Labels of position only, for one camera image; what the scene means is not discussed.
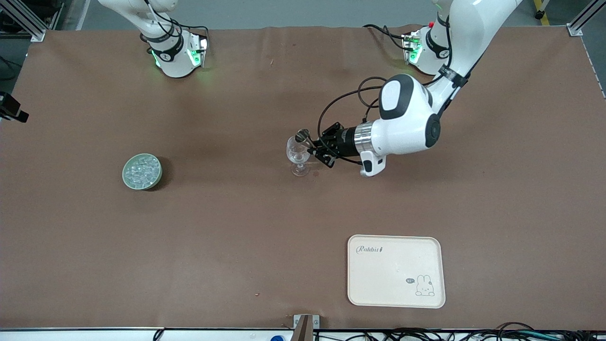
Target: gray floor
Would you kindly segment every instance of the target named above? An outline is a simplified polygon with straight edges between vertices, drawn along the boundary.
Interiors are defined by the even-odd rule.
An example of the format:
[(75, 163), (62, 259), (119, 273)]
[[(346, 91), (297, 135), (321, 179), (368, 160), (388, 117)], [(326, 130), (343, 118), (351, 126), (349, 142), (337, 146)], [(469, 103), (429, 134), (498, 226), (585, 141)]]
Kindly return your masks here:
[[(134, 26), (97, 0), (69, 0), (71, 6), (61, 24), (72, 30), (134, 30)], [(589, 0), (551, 0), (547, 15), (551, 25), (570, 21)], [(533, 0), (524, 0), (507, 19), (507, 26), (540, 25), (534, 19)], [(364, 24), (402, 26), (425, 24), (435, 19), (430, 0), (181, 0), (171, 16), (189, 24), (210, 29), (259, 29), (285, 26), (360, 27)], [(606, 10), (584, 29), (584, 41), (598, 77), (606, 80)], [(0, 55), (22, 63), (28, 41), (0, 39)], [(0, 72), (4, 74), (3, 65)], [(15, 81), (0, 81), (0, 90), (10, 92)]]

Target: rabbit illustration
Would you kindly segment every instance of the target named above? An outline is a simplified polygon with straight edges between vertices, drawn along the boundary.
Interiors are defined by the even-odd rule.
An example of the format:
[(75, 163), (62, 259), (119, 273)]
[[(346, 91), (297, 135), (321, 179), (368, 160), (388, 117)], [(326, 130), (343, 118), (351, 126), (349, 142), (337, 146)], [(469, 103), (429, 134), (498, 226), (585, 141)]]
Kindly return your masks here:
[(431, 284), (431, 278), (428, 275), (419, 275), (417, 277), (417, 296), (434, 296), (433, 284)]

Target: green round tray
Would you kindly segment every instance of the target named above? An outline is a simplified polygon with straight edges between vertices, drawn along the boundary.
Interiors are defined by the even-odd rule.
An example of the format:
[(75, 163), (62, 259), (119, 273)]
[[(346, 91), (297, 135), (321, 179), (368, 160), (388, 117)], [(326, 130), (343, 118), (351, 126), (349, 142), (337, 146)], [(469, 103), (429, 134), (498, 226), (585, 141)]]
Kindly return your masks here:
[(156, 186), (161, 178), (162, 165), (152, 154), (135, 155), (122, 168), (122, 181), (128, 188), (137, 191)]

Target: brown paper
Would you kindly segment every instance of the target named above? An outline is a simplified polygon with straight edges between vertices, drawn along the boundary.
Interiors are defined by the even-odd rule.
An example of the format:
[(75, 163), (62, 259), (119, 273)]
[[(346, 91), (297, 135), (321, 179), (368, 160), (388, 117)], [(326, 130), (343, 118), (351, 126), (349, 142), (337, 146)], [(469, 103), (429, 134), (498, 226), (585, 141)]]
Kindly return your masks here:
[[(138, 34), (48, 32), (30, 48), (14, 92), (30, 121), (0, 133), (1, 326), (278, 327), (309, 312), (326, 328), (606, 329), (606, 106), (565, 28), (503, 28), (438, 144), (371, 179), (343, 162), (296, 178), (285, 144), (362, 79), (419, 76), (385, 37), (212, 31), (208, 68), (170, 79)], [(325, 127), (364, 109), (351, 96)], [(156, 191), (122, 183), (143, 152), (161, 157)], [(352, 305), (354, 234), (437, 238), (445, 306)]]

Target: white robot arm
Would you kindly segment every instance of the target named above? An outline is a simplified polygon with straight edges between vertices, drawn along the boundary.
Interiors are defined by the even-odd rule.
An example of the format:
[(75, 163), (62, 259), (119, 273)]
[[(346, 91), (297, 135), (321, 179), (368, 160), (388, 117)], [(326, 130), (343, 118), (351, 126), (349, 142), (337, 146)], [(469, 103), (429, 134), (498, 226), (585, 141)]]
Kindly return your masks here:
[(356, 127), (335, 123), (310, 152), (328, 167), (335, 158), (360, 156), (360, 173), (372, 177), (385, 169), (388, 154), (431, 148), (440, 137), (440, 117), (465, 85), (494, 35), (522, 0), (453, 0), (448, 22), (449, 62), (427, 87), (409, 75), (396, 75), (379, 93), (381, 118)]
[(169, 77), (189, 75), (204, 63), (207, 37), (183, 29), (168, 17), (178, 0), (99, 0), (128, 19), (151, 46), (156, 65)]

